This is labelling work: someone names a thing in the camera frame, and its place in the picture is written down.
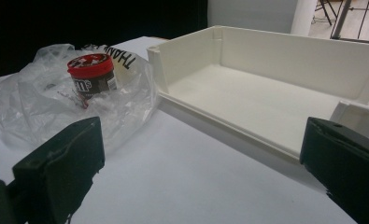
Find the red lid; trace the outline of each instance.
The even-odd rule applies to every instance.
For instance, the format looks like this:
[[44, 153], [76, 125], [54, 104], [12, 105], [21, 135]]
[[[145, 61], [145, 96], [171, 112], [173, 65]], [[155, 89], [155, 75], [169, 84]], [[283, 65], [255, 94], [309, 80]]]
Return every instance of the red lid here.
[[88, 54], [77, 57], [67, 64], [72, 77], [89, 78], [98, 77], [108, 73], [114, 68], [111, 57], [104, 53]]

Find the plastic bag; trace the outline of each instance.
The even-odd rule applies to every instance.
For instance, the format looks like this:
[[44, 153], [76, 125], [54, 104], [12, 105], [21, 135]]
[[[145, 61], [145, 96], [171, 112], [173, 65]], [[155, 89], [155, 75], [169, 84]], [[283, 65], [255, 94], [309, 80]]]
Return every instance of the plastic bag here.
[[[67, 63], [78, 56], [106, 51], [113, 59], [118, 89], [94, 95], [84, 109]], [[70, 123], [98, 116], [105, 151], [112, 152], [143, 126], [157, 107], [151, 69], [143, 58], [107, 46], [75, 50], [66, 44], [40, 49], [32, 63], [0, 83], [0, 127], [35, 149]]]

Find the plastic jar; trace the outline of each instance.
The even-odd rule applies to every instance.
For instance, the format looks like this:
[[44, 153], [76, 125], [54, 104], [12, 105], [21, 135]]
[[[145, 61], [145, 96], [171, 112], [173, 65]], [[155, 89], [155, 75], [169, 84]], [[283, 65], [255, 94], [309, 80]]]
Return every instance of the plastic jar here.
[[89, 100], [102, 91], [117, 89], [114, 65], [108, 54], [95, 53], [80, 56], [71, 60], [67, 67], [77, 92], [83, 100]]

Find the white box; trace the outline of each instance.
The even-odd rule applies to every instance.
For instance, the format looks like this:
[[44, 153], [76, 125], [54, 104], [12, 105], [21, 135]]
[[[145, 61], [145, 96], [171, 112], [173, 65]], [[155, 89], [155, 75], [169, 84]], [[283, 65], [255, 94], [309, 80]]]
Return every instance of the white box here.
[[296, 159], [308, 117], [369, 137], [369, 45], [211, 27], [148, 48], [160, 95]]

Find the table surface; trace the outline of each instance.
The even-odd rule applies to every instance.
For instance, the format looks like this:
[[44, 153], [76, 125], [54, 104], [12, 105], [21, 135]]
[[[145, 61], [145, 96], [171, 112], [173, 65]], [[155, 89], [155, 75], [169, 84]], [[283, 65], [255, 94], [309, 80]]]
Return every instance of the table surface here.
[[[146, 48], [162, 42], [114, 47], [147, 59]], [[12, 181], [29, 152], [0, 130], [0, 179]], [[316, 183], [299, 164], [162, 101], [107, 155], [72, 223], [355, 223]]]

